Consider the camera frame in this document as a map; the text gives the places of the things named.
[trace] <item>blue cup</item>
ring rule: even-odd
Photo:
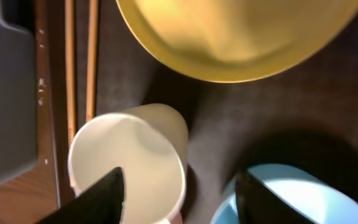
[[[312,222],[358,224],[358,203],[305,171],[288,165],[263,164],[251,167],[248,172]],[[223,193],[224,202],[216,210],[211,224],[239,223],[234,187],[233,179]]]

